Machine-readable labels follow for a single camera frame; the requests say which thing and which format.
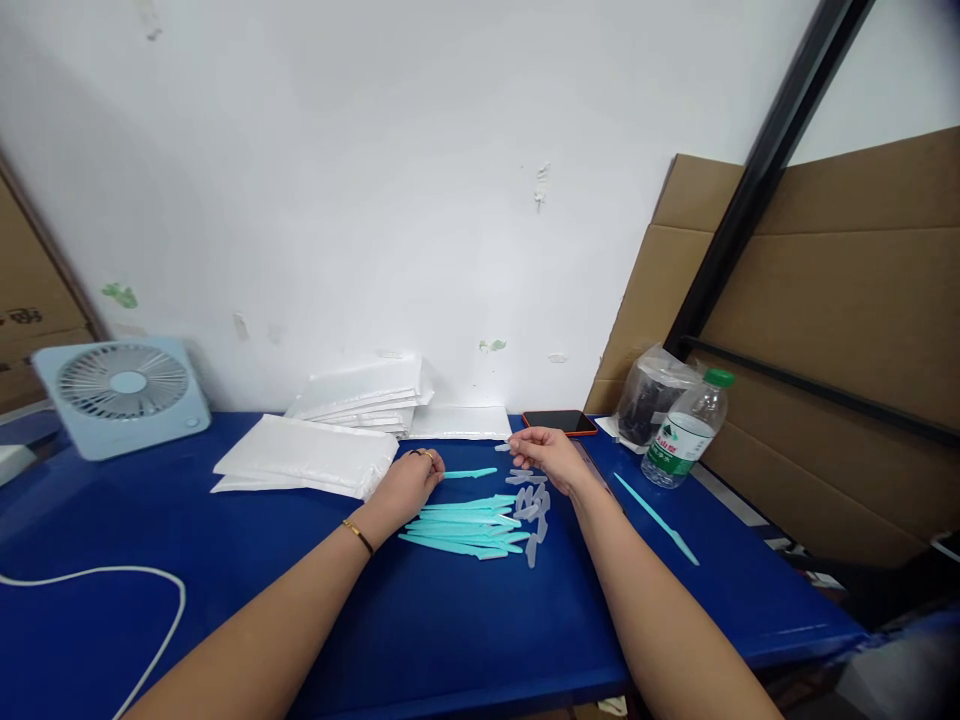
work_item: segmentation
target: hand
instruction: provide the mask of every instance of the hand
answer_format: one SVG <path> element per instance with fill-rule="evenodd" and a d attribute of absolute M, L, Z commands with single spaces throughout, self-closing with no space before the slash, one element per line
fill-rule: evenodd
<path fill-rule="evenodd" d="M 527 470 L 543 468 L 564 495 L 576 492 L 586 482 L 595 482 L 587 464 L 570 438 L 555 428 L 525 428 L 510 437 L 513 464 Z"/>
<path fill-rule="evenodd" d="M 410 522 L 443 479 L 446 467 L 436 450 L 411 450 L 397 460 L 367 503 L 350 516 L 374 546 Z"/>

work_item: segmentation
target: person's left hand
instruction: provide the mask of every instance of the person's left hand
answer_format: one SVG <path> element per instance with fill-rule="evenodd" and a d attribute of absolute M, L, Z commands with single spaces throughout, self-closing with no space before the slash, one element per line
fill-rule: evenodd
<path fill-rule="evenodd" d="M 350 516 L 374 547 L 410 522 L 443 479 L 436 450 L 411 450 L 390 466 L 366 505 Z"/>

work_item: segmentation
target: fan grille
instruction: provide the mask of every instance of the fan grille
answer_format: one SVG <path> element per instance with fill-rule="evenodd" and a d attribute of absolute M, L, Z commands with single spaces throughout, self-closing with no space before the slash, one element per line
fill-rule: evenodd
<path fill-rule="evenodd" d="M 121 373 L 141 376 L 134 392 L 117 389 Z M 60 371 L 60 396 L 76 410 L 105 420 L 131 420 L 161 413 L 182 398 L 189 386 L 187 369 L 162 350 L 134 343 L 114 343 L 88 350 Z"/>

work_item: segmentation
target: gold bracelet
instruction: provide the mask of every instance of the gold bracelet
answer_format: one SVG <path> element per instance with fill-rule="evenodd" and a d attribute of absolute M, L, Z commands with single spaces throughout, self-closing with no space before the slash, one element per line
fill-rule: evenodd
<path fill-rule="evenodd" d="M 373 545 L 371 545 L 371 544 L 370 544 L 370 541 L 367 540 L 367 539 L 363 536 L 363 533 L 360 532 L 360 530 L 357 528 L 357 526 L 353 524 L 353 521 L 350 520 L 350 518 L 344 518 L 342 524 L 345 525 L 345 526 L 347 526 L 347 527 L 350 528 L 351 530 L 353 530 L 354 535 L 356 535 L 358 538 L 360 538 L 360 542 L 362 542 L 363 545 L 364 545 L 364 547 L 366 547 L 367 550 L 370 551 L 370 557 L 373 557 Z"/>

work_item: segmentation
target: bottle label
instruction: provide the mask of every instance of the bottle label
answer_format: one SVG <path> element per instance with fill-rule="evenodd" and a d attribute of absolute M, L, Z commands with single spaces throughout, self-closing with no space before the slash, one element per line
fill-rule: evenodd
<path fill-rule="evenodd" d="M 694 427 L 703 434 L 685 430 L 676 422 L 678 419 L 687 427 Z M 656 439 L 647 450 L 647 457 L 665 473 L 686 475 L 703 455 L 711 440 L 712 429 L 705 422 L 688 415 L 672 413 L 660 426 Z"/>

